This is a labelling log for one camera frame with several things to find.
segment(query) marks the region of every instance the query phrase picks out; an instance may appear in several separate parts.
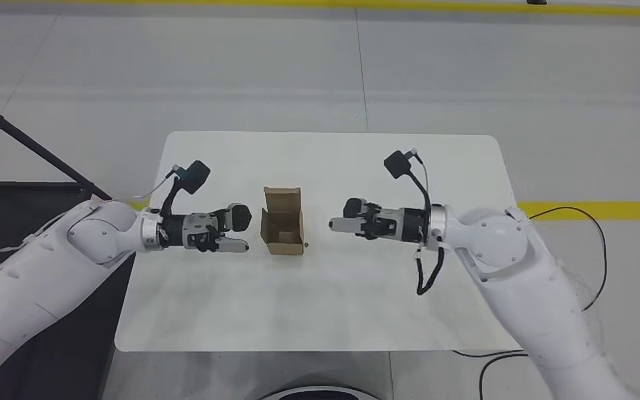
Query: cardboard box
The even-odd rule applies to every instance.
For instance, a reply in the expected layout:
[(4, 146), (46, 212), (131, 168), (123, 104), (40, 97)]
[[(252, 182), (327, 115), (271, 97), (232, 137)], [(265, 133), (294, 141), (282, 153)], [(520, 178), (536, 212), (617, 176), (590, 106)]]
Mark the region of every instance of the cardboard box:
[(262, 209), (260, 236), (269, 253), (298, 256), (304, 253), (300, 188), (264, 188), (267, 209)]

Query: gray floor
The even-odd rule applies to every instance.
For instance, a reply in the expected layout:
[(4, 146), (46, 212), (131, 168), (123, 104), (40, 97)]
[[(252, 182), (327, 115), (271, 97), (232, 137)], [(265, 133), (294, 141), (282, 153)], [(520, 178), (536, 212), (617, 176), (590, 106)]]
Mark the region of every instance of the gray floor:
[[(275, 130), (490, 134), (519, 201), (640, 199), (637, 20), (24, 7), (0, 7), (0, 110), (115, 196), (147, 191), (172, 131)], [(65, 178), (0, 136), (0, 179)], [(589, 317), (637, 386), (640, 223), (604, 228), (610, 279)], [(542, 229), (597, 287), (593, 227)], [(481, 366), (448, 352), (116, 353), (105, 398), (255, 399), (340, 383), (384, 399), (475, 399)], [(525, 359), (495, 365), (486, 394), (549, 398)]]

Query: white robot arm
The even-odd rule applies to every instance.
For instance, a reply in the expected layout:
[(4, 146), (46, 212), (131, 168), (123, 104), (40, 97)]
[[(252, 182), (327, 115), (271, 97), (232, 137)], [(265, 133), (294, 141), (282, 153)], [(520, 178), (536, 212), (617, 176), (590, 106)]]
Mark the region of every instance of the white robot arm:
[(502, 326), (535, 363), (555, 399), (638, 400), (620, 382), (591, 338), (577, 295), (560, 261), (551, 255), (535, 227), (518, 209), (476, 210), (461, 220), (446, 206), (431, 204), (425, 188), (409, 171), (415, 151), (395, 152), (385, 165), (397, 179), (409, 175), (425, 196), (425, 208), (384, 209), (349, 199), (333, 231), (419, 243), (439, 252), (424, 294), (442, 267), (445, 250), (462, 261)]
[[(203, 164), (192, 167), (176, 178), (162, 210), (136, 211), (118, 201), (88, 200), (25, 239), (26, 245), (0, 264), (0, 364), (73, 311), (135, 252), (170, 246), (203, 252), (249, 249), (244, 240), (225, 235), (247, 229), (251, 213), (245, 205), (211, 213), (171, 213), (175, 193), (195, 192), (208, 175)], [(195, 184), (194, 171), (200, 173)]]

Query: tabletop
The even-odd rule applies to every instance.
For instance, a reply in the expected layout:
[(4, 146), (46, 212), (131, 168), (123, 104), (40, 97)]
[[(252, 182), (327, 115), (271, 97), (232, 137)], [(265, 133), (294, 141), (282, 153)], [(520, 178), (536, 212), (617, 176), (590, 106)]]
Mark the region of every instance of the tabletop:
[[(518, 348), (459, 260), (449, 254), (434, 287), (418, 297), (415, 244), (367, 241), (331, 232), (347, 199), (385, 208), (423, 207), (408, 177), (394, 180), (383, 160), (416, 148), (432, 202), (458, 214), (516, 205), (500, 148), (490, 136), (174, 132), (157, 182), (174, 164), (211, 169), (174, 213), (249, 206), (245, 254), (182, 248), (138, 254), (116, 332), (121, 351), (409, 351)], [(422, 179), (422, 171), (413, 168)], [(260, 237), (264, 187), (300, 187), (302, 256), (270, 255)], [(159, 207), (169, 192), (154, 193)], [(436, 254), (423, 252), (425, 273)]]

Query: yellow floor line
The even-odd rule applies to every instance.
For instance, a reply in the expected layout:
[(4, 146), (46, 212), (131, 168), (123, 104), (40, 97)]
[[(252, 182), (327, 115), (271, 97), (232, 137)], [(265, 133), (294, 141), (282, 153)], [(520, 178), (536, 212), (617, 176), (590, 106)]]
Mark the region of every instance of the yellow floor line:
[(561, 15), (599, 15), (640, 17), (640, 7), (524, 3), (473, 3), (429, 0), (0, 0), (0, 3), (79, 3), (79, 4), (138, 4), (138, 5), (237, 5), (287, 6), (321, 8), (374, 8), (411, 11), (448, 11), (474, 13), (528, 13)]
[[(555, 207), (571, 206), (583, 209), (598, 220), (640, 220), (640, 202), (632, 201), (576, 201), (576, 202), (519, 202), (520, 207), (528, 216), (549, 210)], [(580, 220), (587, 219), (584, 215), (571, 211), (560, 210), (549, 213), (536, 220)]]

